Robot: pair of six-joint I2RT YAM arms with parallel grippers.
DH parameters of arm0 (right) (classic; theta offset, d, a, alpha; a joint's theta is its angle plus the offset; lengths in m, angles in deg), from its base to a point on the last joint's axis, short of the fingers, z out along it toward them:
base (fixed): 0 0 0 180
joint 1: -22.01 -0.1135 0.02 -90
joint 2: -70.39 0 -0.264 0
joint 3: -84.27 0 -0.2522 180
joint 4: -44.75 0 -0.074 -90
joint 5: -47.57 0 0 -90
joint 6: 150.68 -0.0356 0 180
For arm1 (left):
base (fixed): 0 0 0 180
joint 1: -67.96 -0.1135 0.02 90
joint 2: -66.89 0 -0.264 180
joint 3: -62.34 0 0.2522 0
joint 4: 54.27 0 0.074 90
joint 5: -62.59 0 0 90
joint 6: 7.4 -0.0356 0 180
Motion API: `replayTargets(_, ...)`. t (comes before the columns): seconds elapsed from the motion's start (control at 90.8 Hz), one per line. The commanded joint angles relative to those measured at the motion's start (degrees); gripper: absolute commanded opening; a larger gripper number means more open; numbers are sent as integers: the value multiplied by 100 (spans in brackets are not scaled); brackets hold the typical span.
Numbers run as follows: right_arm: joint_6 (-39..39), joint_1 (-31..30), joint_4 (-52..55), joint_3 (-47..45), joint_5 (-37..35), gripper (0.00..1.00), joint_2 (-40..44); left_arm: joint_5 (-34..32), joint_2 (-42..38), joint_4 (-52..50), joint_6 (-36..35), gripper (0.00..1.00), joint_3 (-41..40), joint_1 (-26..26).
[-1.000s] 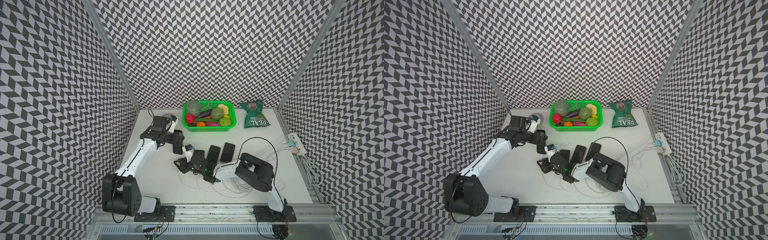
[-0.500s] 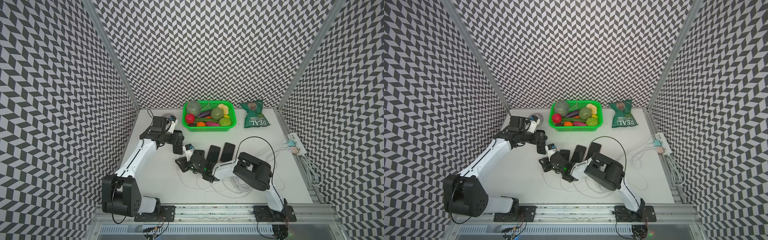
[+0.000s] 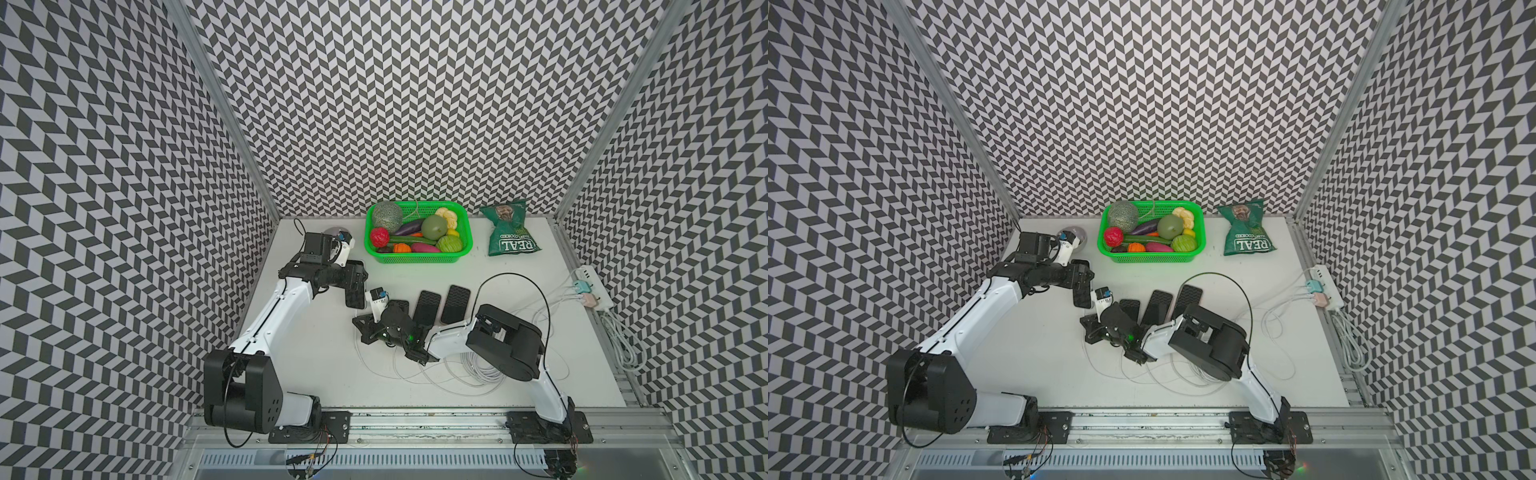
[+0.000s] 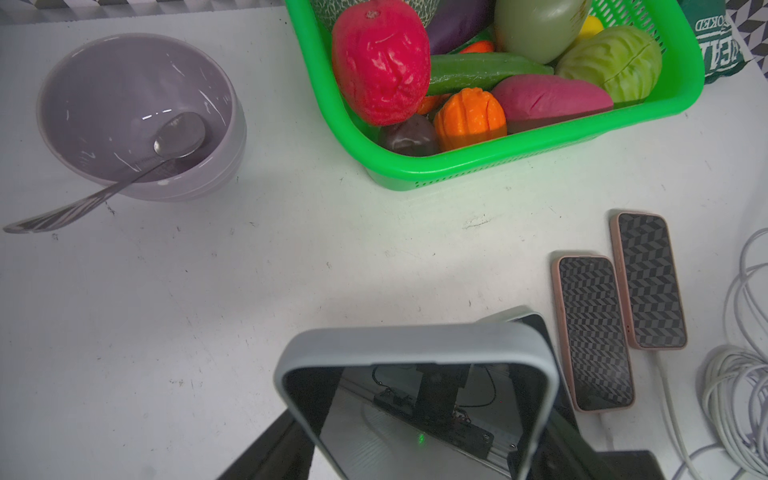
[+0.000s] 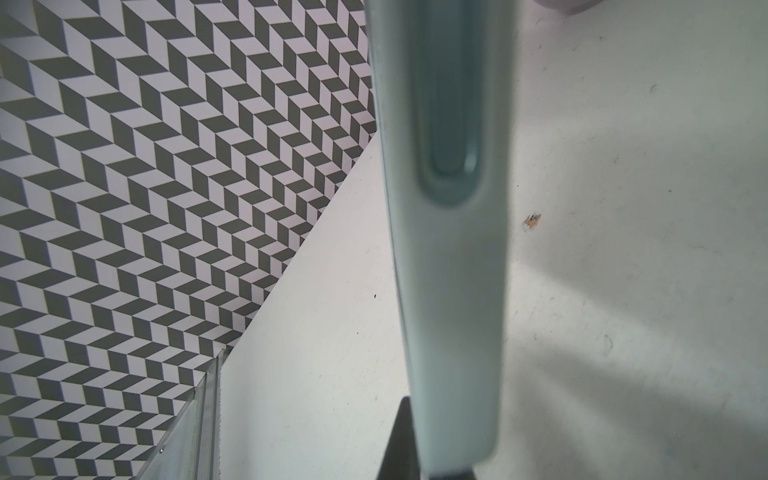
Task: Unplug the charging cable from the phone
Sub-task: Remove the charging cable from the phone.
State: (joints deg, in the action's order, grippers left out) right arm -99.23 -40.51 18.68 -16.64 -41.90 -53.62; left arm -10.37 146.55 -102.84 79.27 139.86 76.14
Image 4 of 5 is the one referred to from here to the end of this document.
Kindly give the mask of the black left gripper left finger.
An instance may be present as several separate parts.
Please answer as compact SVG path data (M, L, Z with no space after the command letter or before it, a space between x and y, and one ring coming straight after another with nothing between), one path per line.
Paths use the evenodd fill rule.
M315 445L290 411L284 411L219 479L307 480Z

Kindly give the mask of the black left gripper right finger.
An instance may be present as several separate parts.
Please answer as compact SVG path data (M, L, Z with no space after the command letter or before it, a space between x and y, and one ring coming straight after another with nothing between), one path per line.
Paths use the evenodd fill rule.
M647 450L596 452L556 410L550 414L530 467L539 480L664 480L655 456Z

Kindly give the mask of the grey case phone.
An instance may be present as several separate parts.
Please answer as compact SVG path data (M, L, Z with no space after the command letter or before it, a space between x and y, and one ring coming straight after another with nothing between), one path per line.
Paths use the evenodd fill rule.
M543 317L314 329L275 386L342 479L542 479L564 401Z

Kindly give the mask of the pink case phone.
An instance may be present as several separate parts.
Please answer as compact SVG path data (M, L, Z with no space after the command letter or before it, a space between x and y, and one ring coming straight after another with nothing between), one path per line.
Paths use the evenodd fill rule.
M552 278L561 358L574 408L626 409L635 401L629 347L614 266L593 255L565 255Z
M618 294L627 340L640 350L680 350L688 334L665 219L618 212L610 219Z

